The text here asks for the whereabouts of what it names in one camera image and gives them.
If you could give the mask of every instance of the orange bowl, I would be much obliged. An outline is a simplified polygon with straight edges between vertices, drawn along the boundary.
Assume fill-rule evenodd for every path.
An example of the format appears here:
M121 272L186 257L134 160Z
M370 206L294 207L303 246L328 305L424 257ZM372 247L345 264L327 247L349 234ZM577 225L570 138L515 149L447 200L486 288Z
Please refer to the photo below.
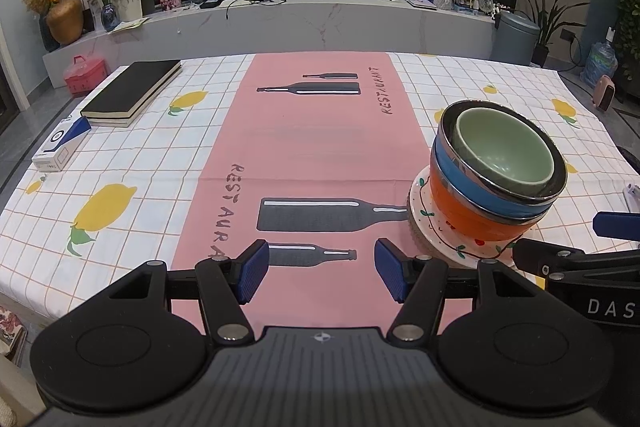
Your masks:
M526 225L505 225L481 216L470 208L466 208L449 193L440 179L440 170L435 164L435 155L431 155L429 185L431 197L439 210L447 217L452 227L461 234L481 241L508 241L527 232L537 220Z

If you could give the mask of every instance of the table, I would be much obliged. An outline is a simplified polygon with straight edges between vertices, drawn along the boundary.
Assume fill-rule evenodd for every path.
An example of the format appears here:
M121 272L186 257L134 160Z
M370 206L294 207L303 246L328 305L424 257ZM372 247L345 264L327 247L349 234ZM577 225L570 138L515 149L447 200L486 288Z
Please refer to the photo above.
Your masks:
M309 81L333 84L299 84ZM258 334L386 328L398 305L373 244L388 237L418 253L407 193L439 113L464 98L531 119L569 165L566 190L525 237L630 248L590 222L597 210L625 212L623 187L638 175L555 71L417 54L233 55L185 60L129 128L92 129L64 172L29 169L0 215L0 292L57 318L149 259L188 269L263 238L281 266L244 307ZM88 215L92 197L101 210ZM199 325L196 304L174 312Z

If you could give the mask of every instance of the pink table runner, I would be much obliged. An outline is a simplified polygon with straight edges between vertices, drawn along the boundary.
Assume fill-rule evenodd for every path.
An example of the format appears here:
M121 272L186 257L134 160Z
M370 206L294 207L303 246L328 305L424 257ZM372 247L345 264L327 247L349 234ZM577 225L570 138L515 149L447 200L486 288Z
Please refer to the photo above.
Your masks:
M337 72L351 74L303 77ZM298 86L312 91L305 94L258 91L310 80L336 82L328 89L351 91L322 94L314 86ZM172 269L192 268L215 253L236 257L257 238L289 247L278 249L284 255L294 245L316 255L310 245L321 251L355 250L352 261L271 266L244 312L257 333L264 325L388 327L398 306L376 272L373 246L377 238L388 237L408 255L418 253L407 222L384 219L406 217L401 209L410 184L428 158L388 55L257 55L198 181ZM295 201L278 201L283 198ZM299 219L283 220L278 217L283 212ZM309 222L312 214L325 221ZM327 232L273 231L323 227ZM362 229L328 233L341 227ZM174 311L200 322L196 303L175 303Z

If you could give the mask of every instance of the small heater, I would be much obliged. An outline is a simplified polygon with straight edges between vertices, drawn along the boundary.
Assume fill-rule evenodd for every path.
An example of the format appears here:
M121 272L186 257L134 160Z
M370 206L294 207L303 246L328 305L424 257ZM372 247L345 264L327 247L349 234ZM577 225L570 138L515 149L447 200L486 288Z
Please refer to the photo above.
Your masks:
M609 108L609 105L611 105L611 100L613 100L615 92L616 86L606 74L603 74L593 90L594 105L599 110L606 111Z

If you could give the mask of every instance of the green bowl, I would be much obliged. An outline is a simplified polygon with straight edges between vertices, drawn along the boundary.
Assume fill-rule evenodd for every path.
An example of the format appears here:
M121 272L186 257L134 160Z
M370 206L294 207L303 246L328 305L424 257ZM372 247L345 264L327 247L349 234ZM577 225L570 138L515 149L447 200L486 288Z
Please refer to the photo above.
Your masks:
M453 142L471 167L507 190L535 194L554 172L554 160L543 139L502 111L486 107L463 111Z

